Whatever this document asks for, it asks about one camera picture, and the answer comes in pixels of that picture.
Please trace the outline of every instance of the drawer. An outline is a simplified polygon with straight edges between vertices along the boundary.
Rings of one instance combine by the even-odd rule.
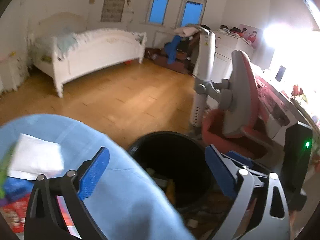
[[[220,83],[221,79],[229,79],[232,72],[232,61],[217,53],[214,54],[214,62],[211,72],[211,80],[215,83]]]
[[[224,35],[222,33],[214,33],[214,34],[216,35],[216,45],[224,45],[234,49],[236,48],[239,39],[229,35]]]
[[[231,59],[231,53],[234,51],[235,49],[227,47],[223,44],[219,44],[215,46],[215,53],[218,53],[224,57],[227,57],[228,59]]]

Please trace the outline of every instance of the red chair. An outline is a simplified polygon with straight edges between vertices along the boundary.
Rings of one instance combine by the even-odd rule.
[[[213,144],[221,153],[235,151],[251,159],[273,154],[273,142],[258,118],[260,100],[248,56],[232,52],[233,72],[230,77],[232,103],[228,110],[210,111],[202,122],[203,141]]]

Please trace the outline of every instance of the chair backrest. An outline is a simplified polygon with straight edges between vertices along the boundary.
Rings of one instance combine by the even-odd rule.
[[[225,112],[222,133],[226,138],[239,138],[243,136],[242,126],[253,128],[255,125],[259,112],[259,98],[248,55],[243,51],[234,50],[232,66],[232,102]]]

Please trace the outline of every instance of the screw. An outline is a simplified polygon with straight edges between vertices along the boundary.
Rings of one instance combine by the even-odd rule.
[[[272,178],[272,179],[278,179],[278,174],[272,172],[272,173],[270,173],[270,178]]]
[[[76,171],[74,171],[74,170],[70,170],[67,172],[68,177],[73,177],[75,174],[76,174]]]
[[[44,175],[43,174],[40,174],[38,177],[37,177],[37,180],[41,181],[44,179]]]
[[[246,169],[239,169],[239,173],[243,176],[248,175],[249,171],[247,171]]]

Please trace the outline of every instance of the bed leg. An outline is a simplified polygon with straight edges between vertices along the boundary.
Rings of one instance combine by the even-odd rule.
[[[55,83],[54,85],[56,87],[56,91],[58,94],[58,97],[63,98],[63,84],[62,83]]]

